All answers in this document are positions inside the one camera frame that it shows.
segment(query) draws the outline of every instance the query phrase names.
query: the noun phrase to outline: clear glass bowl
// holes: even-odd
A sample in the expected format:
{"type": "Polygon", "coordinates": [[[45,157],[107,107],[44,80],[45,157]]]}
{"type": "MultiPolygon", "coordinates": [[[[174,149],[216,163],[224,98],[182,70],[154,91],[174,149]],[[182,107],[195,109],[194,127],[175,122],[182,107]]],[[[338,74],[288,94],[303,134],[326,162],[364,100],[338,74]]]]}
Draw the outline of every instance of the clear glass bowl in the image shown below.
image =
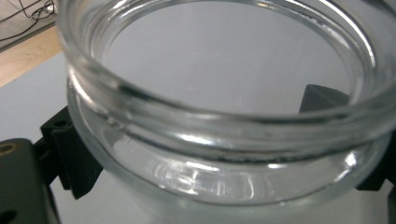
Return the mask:
{"type": "Polygon", "coordinates": [[[395,8],[62,1],[70,113],[94,157],[169,223],[330,200],[370,174],[396,126],[395,8]],[[310,84],[348,103],[299,113],[310,84]]]}

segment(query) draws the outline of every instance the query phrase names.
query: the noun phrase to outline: black cable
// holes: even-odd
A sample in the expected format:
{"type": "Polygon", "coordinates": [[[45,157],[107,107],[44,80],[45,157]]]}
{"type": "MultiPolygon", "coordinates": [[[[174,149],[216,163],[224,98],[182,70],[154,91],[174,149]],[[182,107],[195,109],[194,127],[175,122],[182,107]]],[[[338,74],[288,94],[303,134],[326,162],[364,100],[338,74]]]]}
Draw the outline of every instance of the black cable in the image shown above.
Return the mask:
{"type": "MultiPolygon", "coordinates": [[[[24,12],[25,15],[27,16],[26,11],[25,11],[26,7],[24,7],[23,5],[21,5],[21,6],[22,6],[23,12],[24,12]]],[[[31,26],[29,26],[26,30],[20,32],[19,34],[12,35],[12,36],[9,36],[9,37],[6,37],[6,38],[2,38],[2,39],[0,39],[0,41],[9,40],[9,39],[12,39],[12,38],[14,38],[14,37],[17,37],[17,36],[19,36],[19,35],[25,34],[25,33],[28,32],[30,29],[32,29],[32,28],[38,23],[38,21],[44,20],[44,19],[48,18],[49,16],[51,16],[51,15],[54,14],[54,13],[55,13],[55,5],[54,5],[54,3],[53,3],[53,0],[48,0],[48,1],[44,4],[43,7],[40,7],[39,9],[35,10],[35,11],[30,15],[30,17],[27,17],[27,18],[33,18],[33,20],[35,20],[35,22],[34,22],[31,26]],[[47,16],[40,18],[41,13],[42,13],[43,11],[46,11],[46,8],[47,8],[48,6],[51,6],[51,5],[53,5],[53,10],[52,10],[47,16]]]]}
{"type": "MultiPolygon", "coordinates": [[[[33,2],[33,3],[32,3],[32,4],[30,4],[29,6],[25,7],[25,9],[27,9],[27,8],[29,8],[29,7],[32,7],[32,6],[34,6],[34,5],[35,5],[35,4],[37,4],[38,2],[41,2],[41,0],[37,0],[37,1],[33,2]]],[[[8,17],[6,17],[6,18],[2,19],[2,20],[0,20],[0,22],[3,22],[3,21],[8,21],[9,19],[13,18],[14,16],[16,16],[16,15],[20,14],[21,12],[22,12],[22,9],[20,9],[20,10],[19,10],[19,11],[17,11],[17,12],[15,12],[14,14],[12,14],[12,15],[10,15],[10,16],[8,16],[8,17]]]]}

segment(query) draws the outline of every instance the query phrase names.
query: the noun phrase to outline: glass jar mouth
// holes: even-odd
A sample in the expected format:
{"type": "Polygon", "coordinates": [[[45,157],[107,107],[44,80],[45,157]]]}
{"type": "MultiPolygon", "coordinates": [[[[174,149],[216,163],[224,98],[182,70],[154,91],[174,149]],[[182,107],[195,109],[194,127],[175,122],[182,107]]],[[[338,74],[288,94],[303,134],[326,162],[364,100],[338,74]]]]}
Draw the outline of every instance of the glass jar mouth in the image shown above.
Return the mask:
{"type": "MultiPolygon", "coordinates": [[[[208,158],[223,158],[227,161],[263,160],[281,158],[285,160],[319,156],[351,147],[367,144],[391,132],[396,126],[396,84],[393,82],[384,90],[366,97],[352,105],[300,115],[255,116],[211,111],[185,106],[163,99],[126,82],[108,70],[83,46],[88,37],[83,36],[87,27],[79,26],[84,1],[76,3],[63,1],[60,7],[58,27],[64,45],[65,56],[70,63],[70,84],[98,114],[112,114],[121,118],[116,124],[129,123],[122,127],[131,135],[149,139],[160,137],[166,142],[164,148],[190,147],[186,154],[205,155],[208,158]],[[73,73],[81,71],[83,75],[73,73]],[[224,158],[224,154],[233,155],[224,158]]],[[[135,8],[150,6],[154,9],[169,7],[180,1],[130,1],[135,8]]],[[[295,1],[246,1],[256,7],[310,7],[295,1]]],[[[365,37],[360,25],[335,4],[319,1],[332,13],[338,15],[359,37],[365,37]]],[[[149,13],[144,11],[140,16],[149,13]]],[[[360,39],[366,47],[365,56],[378,71],[375,62],[375,44],[360,39]]]]}

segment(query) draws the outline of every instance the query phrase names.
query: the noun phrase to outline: glass jar rim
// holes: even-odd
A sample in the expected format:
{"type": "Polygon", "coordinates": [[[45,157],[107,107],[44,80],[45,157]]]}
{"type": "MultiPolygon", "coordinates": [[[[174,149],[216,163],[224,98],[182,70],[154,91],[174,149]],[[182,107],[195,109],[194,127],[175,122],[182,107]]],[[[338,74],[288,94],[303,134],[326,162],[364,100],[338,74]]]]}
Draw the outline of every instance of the glass jar rim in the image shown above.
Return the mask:
{"type": "MultiPolygon", "coordinates": [[[[259,4],[262,1],[257,0],[254,2],[255,4],[259,4]]],[[[236,144],[232,148],[234,152],[241,152],[244,154],[247,154],[247,152],[259,152],[262,151],[263,146],[266,148],[265,152],[287,152],[290,151],[291,148],[304,148],[304,151],[311,151],[323,148],[323,146],[326,145],[326,149],[318,151],[318,154],[322,154],[329,151],[333,152],[361,144],[367,144],[391,132],[396,126],[396,104],[392,103],[396,99],[396,83],[393,83],[390,88],[380,92],[378,95],[357,102],[354,105],[340,106],[333,109],[299,115],[256,116],[230,114],[185,106],[163,99],[121,79],[97,62],[89,52],[85,51],[84,48],[80,46],[81,41],[78,39],[78,29],[76,29],[74,23],[70,20],[70,16],[78,13],[74,4],[75,2],[73,1],[62,1],[57,20],[59,36],[64,46],[64,53],[67,61],[77,70],[84,71],[82,73],[84,74],[83,76],[85,76],[84,78],[92,82],[92,85],[96,86],[95,88],[97,88],[97,90],[106,89],[115,94],[120,93],[144,99],[144,102],[149,105],[149,108],[160,109],[162,111],[161,114],[155,116],[150,115],[151,119],[156,119],[157,126],[153,125],[150,128],[148,125],[145,126],[145,124],[140,124],[152,131],[160,127],[164,119],[167,119],[167,124],[181,125],[179,121],[177,121],[177,118],[165,118],[163,116],[163,113],[166,113],[166,111],[172,111],[173,113],[181,115],[183,118],[187,116],[198,123],[201,122],[202,124],[204,122],[205,125],[210,126],[203,127],[198,124],[199,128],[201,128],[200,130],[225,130],[226,127],[243,127],[244,129],[243,133],[225,133],[224,135],[216,136],[219,141],[215,141],[214,144],[209,144],[209,142],[213,143],[215,138],[213,136],[209,136],[204,139],[205,141],[203,140],[200,142],[197,138],[194,140],[186,139],[186,136],[178,132],[168,135],[168,137],[180,141],[187,141],[198,146],[215,147],[222,151],[224,149],[229,149],[228,146],[221,144],[224,142],[224,139],[230,140],[238,136],[247,139],[248,143],[236,144]]],[[[183,126],[183,128],[192,130],[197,127],[194,125],[196,125],[196,123],[192,124],[190,127],[183,126]]]]}

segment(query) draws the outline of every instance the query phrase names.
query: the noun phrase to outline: glass jar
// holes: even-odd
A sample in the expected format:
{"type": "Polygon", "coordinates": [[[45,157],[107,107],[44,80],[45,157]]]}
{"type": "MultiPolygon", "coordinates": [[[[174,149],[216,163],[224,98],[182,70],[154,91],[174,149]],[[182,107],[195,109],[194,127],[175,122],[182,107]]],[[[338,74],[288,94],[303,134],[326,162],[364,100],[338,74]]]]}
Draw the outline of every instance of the glass jar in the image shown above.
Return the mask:
{"type": "Polygon", "coordinates": [[[62,1],[70,114],[163,223],[260,223],[328,201],[370,174],[396,126],[395,8],[62,1]],[[299,113],[309,85],[348,100],[299,113]]]}

